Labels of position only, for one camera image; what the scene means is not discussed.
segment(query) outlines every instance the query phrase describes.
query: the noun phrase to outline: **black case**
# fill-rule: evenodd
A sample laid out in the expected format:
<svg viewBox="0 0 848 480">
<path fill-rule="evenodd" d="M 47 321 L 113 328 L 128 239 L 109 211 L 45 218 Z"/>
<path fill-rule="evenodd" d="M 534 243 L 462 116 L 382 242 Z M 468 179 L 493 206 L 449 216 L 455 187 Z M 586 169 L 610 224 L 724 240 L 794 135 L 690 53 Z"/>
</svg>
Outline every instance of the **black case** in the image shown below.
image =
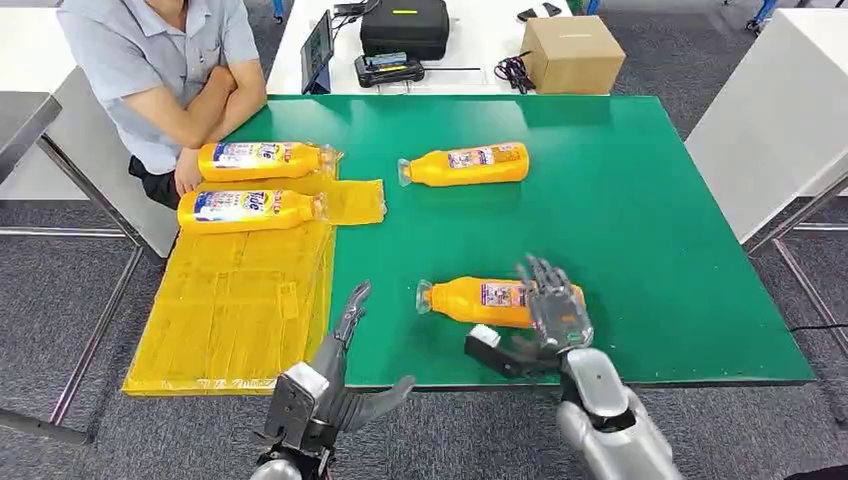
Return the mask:
<svg viewBox="0 0 848 480">
<path fill-rule="evenodd" d="M 443 0 L 377 1 L 380 4 L 362 18 L 359 32 L 366 56 L 397 52 L 416 60 L 445 56 L 450 21 Z"/>
</svg>

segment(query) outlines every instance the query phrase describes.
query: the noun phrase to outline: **yellow plastic bottle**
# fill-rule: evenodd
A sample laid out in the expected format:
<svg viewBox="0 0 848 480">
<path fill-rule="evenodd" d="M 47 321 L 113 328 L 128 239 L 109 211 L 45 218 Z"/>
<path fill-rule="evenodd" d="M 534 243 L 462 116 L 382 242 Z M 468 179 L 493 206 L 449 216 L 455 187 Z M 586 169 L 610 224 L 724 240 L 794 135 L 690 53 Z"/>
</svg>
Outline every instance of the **yellow plastic bottle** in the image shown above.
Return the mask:
<svg viewBox="0 0 848 480">
<path fill-rule="evenodd" d="M 436 150 L 423 157 L 398 161 L 402 186 L 423 183 L 431 187 L 475 183 L 520 182 L 530 169 L 523 143 L 498 143 L 460 150 Z"/>
<path fill-rule="evenodd" d="M 326 200 L 290 190 L 189 192 L 177 221 L 189 233 L 232 233 L 293 228 L 324 218 Z"/>
<path fill-rule="evenodd" d="M 261 178 L 300 178 L 332 168 L 341 155 L 329 146 L 299 142 L 210 143 L 197 154 L 203 178 L 235 182 Z"/>
<path fill-rule="evenodd" d="M 572 284 L 580 303 L 586 306 L 583 290 Z M 415 306 L 418 313 L 444 313 L 458 322 L 483 323 L 498 327 L 532 328 L 524 286 L 518 280 L 460 277 L 448 283 L 418 282 Z"/>
</svg>

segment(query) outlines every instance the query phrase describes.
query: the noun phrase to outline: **bottle label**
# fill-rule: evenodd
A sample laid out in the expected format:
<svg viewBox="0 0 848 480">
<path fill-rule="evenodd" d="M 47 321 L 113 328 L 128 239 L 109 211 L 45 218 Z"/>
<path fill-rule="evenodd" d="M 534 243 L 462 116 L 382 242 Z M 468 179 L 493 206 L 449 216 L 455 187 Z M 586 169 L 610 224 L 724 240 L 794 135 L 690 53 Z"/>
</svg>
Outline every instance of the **bottle label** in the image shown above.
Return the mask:
<svg viewBox="0 0 848 480">
<path fill-rule="evenodd" d="M 448 152 L 448 162 L 452 168 L 494 165 L 495 163 L 515 162 L 520 159 L 521 152 L 515 143 L 499 143 L 491 147 Z"/>
<path fill-rule="evenodd" d="M 484 283 L 480 289 L 484 307 L 524 307 L 527 305 L 524 286 L 515 283 Z"/>
<path fill-rule="evenodd" d="M 289 163 L 291 156 L 289 143 L 219 143 L 212 164 L 215 168 L 263 168 Z"/>
<path fill-rule="evenodd" d="M 491 148 L 472 148 L 448 152 L 451 168 L 468 168 L 475 165 L 494 165 L 495 153 Z"/>
<path fill-rule="evenodd" d="M 280 212 L 281 190 L 252 192 L 201 192 L 194 203 L 198 222 L 238 222 Z"/>
</svg>

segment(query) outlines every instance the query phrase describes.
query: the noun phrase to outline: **robotic hand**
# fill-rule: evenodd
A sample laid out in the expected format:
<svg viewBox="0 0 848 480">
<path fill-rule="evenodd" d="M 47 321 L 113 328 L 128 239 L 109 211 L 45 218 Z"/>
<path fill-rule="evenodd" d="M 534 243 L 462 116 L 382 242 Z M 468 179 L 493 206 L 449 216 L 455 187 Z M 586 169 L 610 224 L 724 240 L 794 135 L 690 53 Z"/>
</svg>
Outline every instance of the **robotic hand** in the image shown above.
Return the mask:
<svg viewBox="0 0 848 480">
<path fill-rule="evenodd" d="M 333 445 L 341 432 L 353 432 L 405 399 L 415 378 L 403 377 L 382 393 L 365 396 L 345 386 L 347 350 L 371 282 L 357 286 L 344 312 L 309 363 L 300 362 L 277 378 L 271 407 L 257 439 L 270 450 L 257 462 L 251 480 L 324 480 Z"/>
<path fill-rule="evenodd" d="M 636 394 L 621 383 L 610 358 L 590 348 L 594 330 L 585 307 L 560 268 L 528 255 L 524 282 L 535 337 L 513 338 L 517 351 L 500 346 L 500 335 L 477 325 L 465 352 L 507 377 L 560 373 L 563 387 L 557 423 L 582 452 L 599 480 L 677 480 L 671 446 Z"/>
</svg>

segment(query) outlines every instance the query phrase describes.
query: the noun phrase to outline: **man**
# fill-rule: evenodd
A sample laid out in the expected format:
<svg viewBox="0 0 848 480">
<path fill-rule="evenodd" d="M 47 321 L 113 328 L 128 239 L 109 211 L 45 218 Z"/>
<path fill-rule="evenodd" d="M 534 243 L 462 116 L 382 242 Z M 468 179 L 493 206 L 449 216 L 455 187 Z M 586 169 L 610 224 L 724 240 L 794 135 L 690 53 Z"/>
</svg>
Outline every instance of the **man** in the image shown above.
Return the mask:
<svg viewBox="0 0 848 480">
<path fill-rule="evenodd" d="M 65 0 L 58 17 L 133 155 L 129 173 L 176 209 L 203 180 L 197 149 L 265 105 L 243 1 Z"/>
</svg>

